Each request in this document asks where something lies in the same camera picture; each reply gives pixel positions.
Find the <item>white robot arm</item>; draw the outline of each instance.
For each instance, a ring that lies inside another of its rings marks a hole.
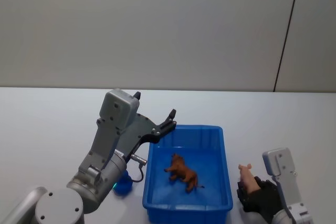
[[[146,160],[135,155],[143,143],[158,143],[176,127],[175,110],[154,124],[138,114],[140,93],[131,96],[120,89],[103,101],[91,150],[67,188],[48,191],[37,187],[9,213],[2,224],[84,224],[84,214],[98,209],[133,159],[139,168]]]
[[[278,186],[284,209],[274,215],[272,224],[313,224],[307,208],[301,200],[296,183],[297,172],[288,148],[279,148],[263,153],[267,173]]]

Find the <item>white table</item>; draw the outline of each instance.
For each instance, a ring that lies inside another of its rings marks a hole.
[[[0,219],[32,185],[66,186],[90,148],[105,93],[94,89],[0,88]],[[304,203],[315,223],[331,223],[336,199],[336,94],[141,91],[139,112],[161,123],[177,110],[178,124],[219,125],[234,207],[227,223],[261,223],[236,196],[238,164],[268,178],[261,154],[286,146],[298,171]],[[137,152],[147,157],[148,144]],[[139,170],[130,162],[132,177]],[[124,199],[110,193],[86,223],[149,223],[142,207],[144,182]]]

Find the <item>gray wall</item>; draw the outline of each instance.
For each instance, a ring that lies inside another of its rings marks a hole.
[[[336,0],[296,0],[277,91],[336,91]]]
[[[288,43],[301,41],[286,48],[278,90],[317,90],[290,82],[311,72],[297,70],[306,52],[317,56],[302,26],[321,32],[318,22],[334,18],[335,3],[302,21],[299,8],[318,0],[309,1],[295,8]],[[0,86],[272,91],[292,2],[0,0]],[[328,28],[320,47],[335,34]],[[335,63],[335,52],[321,51],[320,64]]]

